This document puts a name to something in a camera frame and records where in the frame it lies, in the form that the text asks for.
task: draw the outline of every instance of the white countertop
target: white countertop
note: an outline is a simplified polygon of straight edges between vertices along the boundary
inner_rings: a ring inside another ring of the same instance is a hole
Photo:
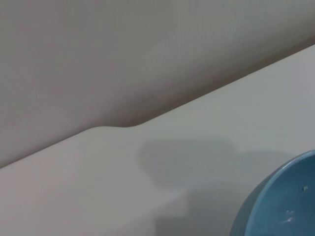
[[[254,187],[315,147],[314,61],[310,47],[143,125],[93,128],[1,169],[0,235],[227,236]]]

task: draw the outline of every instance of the bowl rim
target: bowl rim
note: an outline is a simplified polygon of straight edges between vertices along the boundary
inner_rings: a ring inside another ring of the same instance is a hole
[[[311,150],[311,151],[307,151],[305,153],[302,153],[296,157],[294,157],[293,159],[289,160],[288,162],[286,162],[285,164],[283,164],[282,166],[280,166],[278,169],[276,169],[272,174],[271,174],[271,178],[267,181],[267,183],[265,184],[265,186],[262,188],[262,190],[260,191],[253,207],[252,210],[250,212],[250,215],[248,217],[248,221],[245,227],[245,233],[244,236],[250,236],[250,229],[251,226],[253,224],[253,219],[254,216],[258,210],[258,206],[260,205],[263,197],[265,196],[266,192],[268,191],[268,189],[270,188],[270,186],[276,181],[276,179],[282,175],[288,168],[290,168],[291,166],[293,166],[294,164],[312,157],[315,155],[315,150]]]

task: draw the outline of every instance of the blue ceramic bowl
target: blue ceramic bowl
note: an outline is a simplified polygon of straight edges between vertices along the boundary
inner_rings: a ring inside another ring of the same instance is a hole
[[[231,236],[315,236],[315,150],[287,162],[247,197]]]

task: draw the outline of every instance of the white surface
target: white surface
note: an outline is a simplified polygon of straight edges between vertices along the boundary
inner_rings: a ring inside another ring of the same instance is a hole
[[[314,0],[1,0],[0,166],[239,78],[314,37],[314,12]]]
[[[314,148],[315,47],[143,125],[0,170],[6,236],[227,236],[246,196]]]

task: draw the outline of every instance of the gray wall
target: gray wall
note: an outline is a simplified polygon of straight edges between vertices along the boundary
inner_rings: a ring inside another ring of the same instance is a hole
[[[1,0],[0,166],[241,78],[312,45],[314,21],[314,0]]]

